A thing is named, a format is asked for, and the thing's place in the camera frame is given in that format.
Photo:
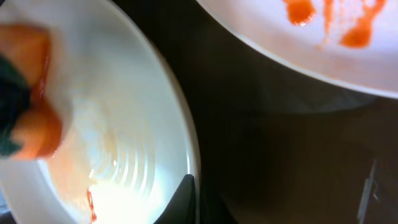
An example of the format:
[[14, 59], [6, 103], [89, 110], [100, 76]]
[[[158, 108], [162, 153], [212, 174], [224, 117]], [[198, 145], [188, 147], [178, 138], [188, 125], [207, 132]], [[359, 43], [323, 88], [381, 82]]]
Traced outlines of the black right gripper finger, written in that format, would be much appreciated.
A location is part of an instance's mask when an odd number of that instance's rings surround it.
[[195, 179], [187, 174], [154, 224], [196, 224]]

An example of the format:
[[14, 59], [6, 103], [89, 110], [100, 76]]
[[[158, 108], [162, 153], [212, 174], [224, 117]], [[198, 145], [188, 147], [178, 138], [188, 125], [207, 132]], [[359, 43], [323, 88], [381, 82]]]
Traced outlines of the white plate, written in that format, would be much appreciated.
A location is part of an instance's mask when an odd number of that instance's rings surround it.
[[397, 98], [397, 1], [386, 1], [371, 24], [368, 45], [345, 47], [341, 38], [374, 1], [334, 1], [329, 28], [325, 5], [305, 25], [289, 21], [283, 1], [199, 1], [199, 5], [245, 44], [309, 77], [350, 90]]
[[52, 36], [45, 96], [63, 121], [58, 150], [1, 161], [17, 223], [154, 223], [200, 155], [173, 71], [112, 1], [5, 1], [1, 22]]

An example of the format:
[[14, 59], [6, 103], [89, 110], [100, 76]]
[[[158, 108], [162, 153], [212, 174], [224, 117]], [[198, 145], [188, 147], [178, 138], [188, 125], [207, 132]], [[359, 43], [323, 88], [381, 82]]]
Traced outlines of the orange green sponge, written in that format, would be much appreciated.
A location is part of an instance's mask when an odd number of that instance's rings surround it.
[[51, 61], [50, 32], [21, 23], [1, 24], [1, 158], [51, 156], [62, 120], [45, 98]]

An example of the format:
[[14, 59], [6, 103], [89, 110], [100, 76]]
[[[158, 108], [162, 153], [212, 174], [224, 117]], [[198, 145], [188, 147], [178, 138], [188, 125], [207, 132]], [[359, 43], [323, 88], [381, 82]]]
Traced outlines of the white plate bottom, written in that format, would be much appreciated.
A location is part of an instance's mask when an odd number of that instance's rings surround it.
[[309, 77], [350, 90], [397, 98], [397, 1], [386, 1], [371, 24], [368, 45], [345, 47], [341, 38], [374, 1], [334, 1], [329, 28], [325, 5], [305, 25], [289, 21], [283, 1], [199, 1], [199, 5], [245, 44]]

